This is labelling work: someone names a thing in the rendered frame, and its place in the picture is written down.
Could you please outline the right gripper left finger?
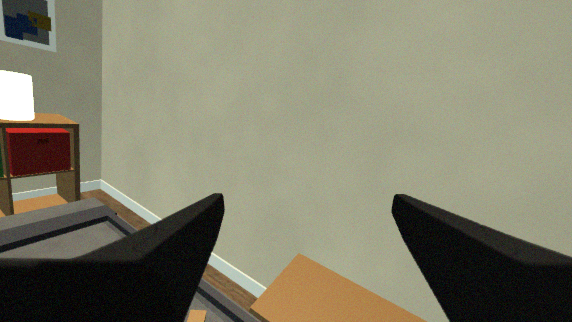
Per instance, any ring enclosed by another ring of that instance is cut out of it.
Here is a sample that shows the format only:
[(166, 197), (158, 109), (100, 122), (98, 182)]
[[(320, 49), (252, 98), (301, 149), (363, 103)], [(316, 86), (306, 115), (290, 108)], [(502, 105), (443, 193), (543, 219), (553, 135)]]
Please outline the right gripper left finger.
[(79, 257), (0, 258), (0, 322), (184, 322), (224, 212), (213, 193)]

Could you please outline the tan block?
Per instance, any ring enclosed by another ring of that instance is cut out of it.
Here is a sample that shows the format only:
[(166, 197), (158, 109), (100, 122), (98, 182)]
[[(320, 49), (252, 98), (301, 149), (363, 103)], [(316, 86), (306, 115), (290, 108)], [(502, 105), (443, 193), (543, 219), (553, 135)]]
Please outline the tan block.
[(207, 310), (190, 310), (187, 322), (205, 322)]

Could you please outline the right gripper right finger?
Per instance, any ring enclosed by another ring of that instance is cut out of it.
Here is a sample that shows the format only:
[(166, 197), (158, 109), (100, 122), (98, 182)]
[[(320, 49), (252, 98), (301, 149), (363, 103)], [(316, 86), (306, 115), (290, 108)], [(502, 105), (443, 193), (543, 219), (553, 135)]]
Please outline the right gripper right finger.
[(405, 194), (391, 211), (449, 322), (572, 322), (572, 257)]

